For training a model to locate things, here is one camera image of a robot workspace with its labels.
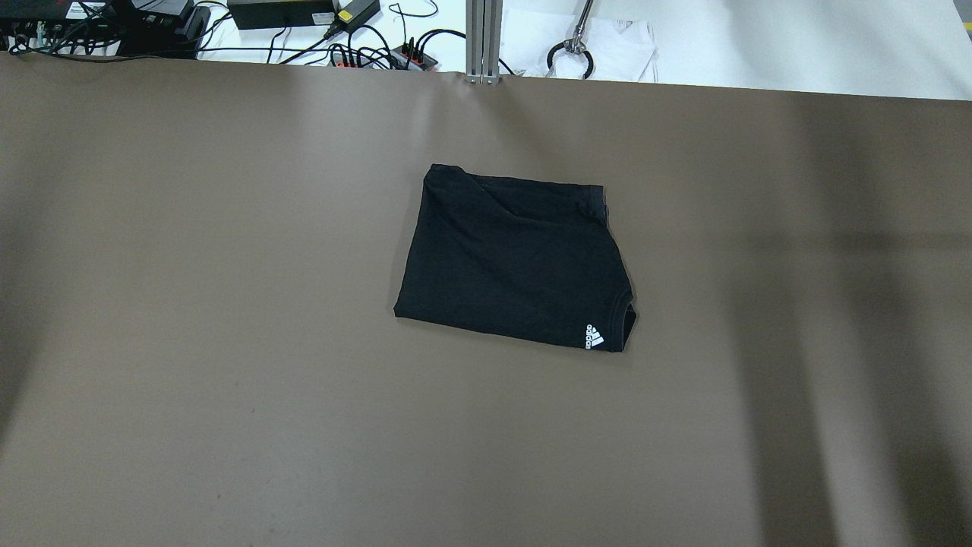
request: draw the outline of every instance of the white paper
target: white paper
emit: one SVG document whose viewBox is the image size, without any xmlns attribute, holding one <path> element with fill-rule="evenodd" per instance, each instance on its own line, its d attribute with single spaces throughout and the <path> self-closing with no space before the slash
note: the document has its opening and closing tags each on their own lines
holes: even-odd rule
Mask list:
<svg viewBox="0 0 972 547">
<path fill-rule="evenodd" d="M 525 76 L 579 78 L 587 68 L 583 56 L 561 51 L 554 70 L 546 65 L 550 48 L 570 38 L 576 24 L 574 16 L 509 9 L 503 15 L 500 57 Z M 594 57 L 591 80 L 637 82 L 654 61 L 655 44 L 645 20 L 590 18 L 583 42 Z"/>
<path fill-rule="evenodd" d="M 90 12 L 100 12 L 105 7 L 104 2 L 71 2 L 71 7 L 67 9 L 66 19 L 83 19 L 90 15 Z"/>
</svg>

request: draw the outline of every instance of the white surface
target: white surface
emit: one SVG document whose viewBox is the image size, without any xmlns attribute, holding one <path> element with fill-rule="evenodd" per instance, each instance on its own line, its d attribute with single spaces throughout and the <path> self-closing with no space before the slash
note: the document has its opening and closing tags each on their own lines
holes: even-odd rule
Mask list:
<svg viewBox="0 0 972 547">
<path fill-rule="evenodd" d="M 388 4 L 372 24 L 393 47 L 401 25 Z M 409 18 L 409 35 L 438 27 L 465 31 L 465 4 L 442 0 L 435 18 Z M 551 14 L 579 14 L 582 4 L 504 2 L 508 9 Z M 402 2 L 406 12 L 430 8 L 420 0 Z M 661 83 L 972 100 L 972 42 L 950 0 L 595 0 L 592 17 L 646 19 Z M 224 25 L 224 46 L 265 47 L 275 33 Z M 359 31 L 355 45 L 379 45 L 368 34 Z M 305 47 L 319 36 L 314 28 L 294 29 L 287 45 Z M 464 47 L 456 37 L 438 36 L 427 51 L 442 61 L 441 69 L 462 71 Z M 205 58 L 263 62 L 266 53 Z M 651 79 L 648 72 L 643 80 Z"/>
<path fill-rule="evenodd" d="M 561 51 L 554 56 L 553 70 L 546 64 L 550 48 L 573 36 L 575 25 L 574 16 L 507 10 L 500 58 L 524 76 L 579 78 L 587 70 L 584 56 Z M 655 44 L 646 20 L 590 18 L 583 43 L 594 58 L 591 80 L 637 82 L 645 77 L 654 81 L 655 72 L 648 69 Z"/>
</svg>

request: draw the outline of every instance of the metal clamp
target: metal clamp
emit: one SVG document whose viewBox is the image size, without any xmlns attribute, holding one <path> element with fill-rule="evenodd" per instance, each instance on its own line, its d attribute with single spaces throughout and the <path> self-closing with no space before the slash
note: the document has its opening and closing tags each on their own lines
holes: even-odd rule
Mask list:
<svg viewBox="0 0 972 547">
<path fill-rule="evenodd" d="M 593 4 L 594 0 L 587 0 L 584 3 L 584 9 L 580 12 L 580 20 L 577 21 L 577 26 L 573 28 L 573 36 L 550 48 L 550 52 L 547 54 L 547 68 L 551 71 L 553 70 L 554 54 L 560 50 L 564 50 L 572 55 L 584 55 L 587 59 L 587 70 L 584 71 L 584 75 L 581 77 L 582 80 L 587 80 L 594 73 L 594 56 L 587 51 L 587 45 L 583 42 L 584 31 L 587 29 L 587 19 L 591 16 L 591 6 Z"/>
</svg>

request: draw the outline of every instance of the black t-shirt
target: black t-shirt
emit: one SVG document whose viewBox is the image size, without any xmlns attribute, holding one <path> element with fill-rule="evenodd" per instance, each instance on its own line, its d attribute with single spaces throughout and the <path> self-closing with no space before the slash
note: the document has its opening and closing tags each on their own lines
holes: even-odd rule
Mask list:
<svg viewBox="0 0 972 547">
<path fill-rule="evenodd" d="M 603 187 L 429 169 L 396 316 L 621 351 L 631 302 Z"/>
</svg>

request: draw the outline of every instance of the black box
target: black box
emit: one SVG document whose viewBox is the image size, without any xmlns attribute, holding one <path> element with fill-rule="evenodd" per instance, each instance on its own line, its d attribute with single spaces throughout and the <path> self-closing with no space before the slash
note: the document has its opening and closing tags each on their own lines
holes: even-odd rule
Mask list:
<svg viewBox="0 0 972 547">
<path fill-rule="evenodd" d="M 64 21 L 73 2 L 61 0 L 0 0 L 0 20 L 3 21 Z"/>
<path fill-rule="evenodd" d="M 312 25 L 328 27 L 334 21 L 333 0 L 229 0 L 227 4 L 240 30 Z"/>
</svg>

